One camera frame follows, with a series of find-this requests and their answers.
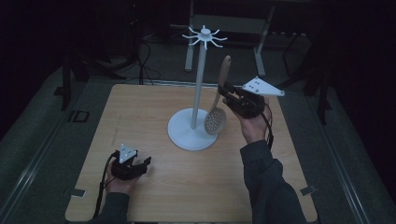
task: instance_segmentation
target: dark background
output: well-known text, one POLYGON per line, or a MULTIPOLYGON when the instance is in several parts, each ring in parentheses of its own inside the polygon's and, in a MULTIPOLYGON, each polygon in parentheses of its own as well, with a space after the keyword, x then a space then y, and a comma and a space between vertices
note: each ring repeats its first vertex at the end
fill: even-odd
MULTIPOLYGON (((187 24, 188 1, 27 1, 2 0, 0 6, 0 108, 3 135, 18 118, 49 74, 62 65, 70 50, 108 60, 110 47, 130 32, 136 17, 168 35, 167 24, 187 24)), ((279 6, 273 31, 312 34, 314 47, 304 66, 315 66, 332 55, 331 85, 356 127, 376 170, 396 201, 396 101, 394 100, 396 7, 389 1, 346 0, 339 7, 301 9, 279 6), (318 25, 320 15, 328 15, 318 25), (306 28, 313 16, 314 28, 306 28)), ((243 13, 226 7, 202 7, 213 13, 243 13)))

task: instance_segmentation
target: person's right hand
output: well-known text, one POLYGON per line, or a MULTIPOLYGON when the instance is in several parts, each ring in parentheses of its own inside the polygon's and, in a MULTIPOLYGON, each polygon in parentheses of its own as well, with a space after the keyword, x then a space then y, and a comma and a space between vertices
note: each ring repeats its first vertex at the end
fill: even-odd
POLYGON ((114 177, 111 174, 111 167, 113 166, 113 162, 107 168, 107 179, 106 179, 106 192, 117 192, 117 193, 124 193, 130 195, 132 190, 134 189, 134 185, 136 184, 137 180, 140 176, 135 177, 131 180, 120 180, 114 177))
MULTIPOLYGON (((263 114, 269 120, 271 120, 270 111, 268 108, 269 99, 264 97, 264 101, 267 104, 264 108, 263 114)), ((267 131, 267 124, 265 123, 262 115, 257 116, 253 119, 244 119, 237 113, 233 111, 236 117, 239 119, 241 123, 241 131, 242 135, 244 135, 245 140, 247 143, 253 143, 260 140, 265 140, 265 133, 267 131)))

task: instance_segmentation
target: table leg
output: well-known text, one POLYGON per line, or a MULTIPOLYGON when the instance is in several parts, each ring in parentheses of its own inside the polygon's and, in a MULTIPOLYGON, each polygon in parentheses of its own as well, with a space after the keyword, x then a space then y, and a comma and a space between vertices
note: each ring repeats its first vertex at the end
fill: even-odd
POLYGON ((254 59, 256 60, 257 72, 260 77, 265 76, 264 65, 262 63, 262 47, 265 42, 265 37, 267 37, 268 35, 268 30, 270 28, 271 20, 274 16, 275 8, 276 7, 274 6, 271 7, 267 20, 264 26, 262 27, 262 38, 260 39, 260 43, 257 47, 253 48, 254 59))
MULTIPOLYGON (((190 28, 193 29, 194 25, 194 0, 190 0, 190 28)), ((186 72, 192 71, 192 59, 194 55, 194 45, 192 45, 192 39, 189 39, 189 46, 187 47, 186 65, 184 70, 186 72)))
POLYGON ((62 76, 63 76, 63 87, 62 87, 62 96, 63 96, 63 102, 62 102, 62 111, 65 111, 67 106, 70 103, 71 100, 71 90, 70 90, 70 62, 69 62, 69 54, 66 54, 64 56, 64 61, 63 61, 63 71, 62 71, 62 76))

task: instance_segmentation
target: sleeve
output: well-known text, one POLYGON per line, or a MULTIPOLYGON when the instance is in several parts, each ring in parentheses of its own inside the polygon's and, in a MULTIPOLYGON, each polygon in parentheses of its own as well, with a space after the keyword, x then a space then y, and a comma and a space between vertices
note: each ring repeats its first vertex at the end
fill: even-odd
POLYGON ((306 223, 296 192, 282 176, 282 163, 273 158, 266 142, 250 143, 240 152, 252 223, 306 223))
POLYGON ((87 223, 126 224, 129 199, 124 193, 108 193, 102 213, 87 223))

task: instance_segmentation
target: cable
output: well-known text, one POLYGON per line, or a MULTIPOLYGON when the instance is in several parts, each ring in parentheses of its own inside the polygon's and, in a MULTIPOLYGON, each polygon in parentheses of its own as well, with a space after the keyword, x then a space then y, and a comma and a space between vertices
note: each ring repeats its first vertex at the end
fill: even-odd
POLYGON ((125 62, 116 64, 116 65, 111 65, 111 66, 109 66, 108 68, 110 68, 110 69, 112 69, 112 70, 115 70, 115 71, 121 70, 122 68, 126 68, 126 67, 128 67, 128 66, 130 66, 130 65, 133 65, 133 64, 135 63, 135 61, 136 61, 136 58, 135 58, 135 57, 136 57, 136 56, 135 56, 134 54, 130 54, 130 55, 127 57, 127 59, 126 59, 125 62))
POLYGON ((108 181, 108 182, 104 185, 104 187, 106 188, 107 185, 110 184, 111 182, 113 182, 113 180, 115 180, 115 179, 116 179, 116 177, 114 176, 110 181, 108 181))
MULTIPOLYGON (((157 79, 159 79, 159 78, 163 75, 161 72, 156 71, 156 70, 151 69, 151 68, 146 67, 146 66, 144 67, 144 69, 145 69, 145 72, 146 72, 146 76, 148 77, 148 79, 150 80, 150 82, 151 82, 152 85, 154 85, 154 83, 152 82, 152 79, 157 80, 157 79), (156 76, 156 77, 149 77, 149 73, 148 73, 147 70, 152 71, 152 72, 158 74, 158 76, 156 76)), ((139 77, 129 77, 129 78, 127 78, 125 81, 121 82, 121 84, 128 84, 129 82, 134 81, 134 80, 136 80, 136 79, 139 79, 139 77)))
POLYGON ((273 121, 273 119, 272 119, 272 111, 271 111, 271 108, 270 108, 270 106, 268 104, 265 104, 265 106, 268 107, 268 110, 270 112, 270 118, 269 118, 270 121, 268 121, 268 119, 267 119, 267 117, 265 117, 264 113, 262 113, 262 118, 264 119, 265 124, 268 127, 269 133, 268 133, 268 136, 267 136, 267 145, 271 149, 272 144, 274 143, 274 135, 273 135, 273 132, 272 132, 272 121, 273 121))
POLYGON ((93 214, 93 217, 97 217, 99 215, 100 205, 102 203, 102 198, 103 198, 103 190, 106 188, 105 178, 106 178, 107 168, 108 168, 108 165, 110 164, 111 158, 116 157, 116 155, 117 155, 117 152, 113 152, 107 159, 107 162, 105 165, 105 170, 103 171, 103 175, 102 175, 102 181, 99 184, 99 195, 96 200, 95 213, 93 214))
POLYGON ((139 85, 144 85, 144 75, 145 75, 145 74, 146 74, 147 79, 150 81, 151 85, 154 85, 154 83, 152 82, 152 79, 151 79, 151 77, 149 76, 149 73, 148 73, 147 70, 153 71, 153 72, 157 73, 158 76, 156 77, 156 79, 160 78, 162 74, 161 74, 160 72, 156 71, 156 70, 153 70, 153 69, 150 69, 150 68, 146 67, 146 62, 148 61, 149 55, 151 54, 151 48, 150 48, 149 45, 146 44, 145 42, 142 42, 142 45, 144 45, 144 46, 147 47, 147 49, 148 49, 148 55, 146 56, 146 59, 145 59, 145 61, 143 61, 143 62, 141 62, 140 58, 138 58, 138 62, 139 62, 139 66, 140 66, 140 71, 139 71, 139 85))
MULTIPOLYGON (((186 34, 189 31, 189 28, 184 28, 181 31, 174 32, 173 34, 169 35, 169 38, 174 38, 176 36, 186 34)), ((149 42, 149 43, 163 43, 166 41, 163 37, 156 36, 156 33, 151 33, 149 35, 146 35, 142 38, 144 41, 149 42)))

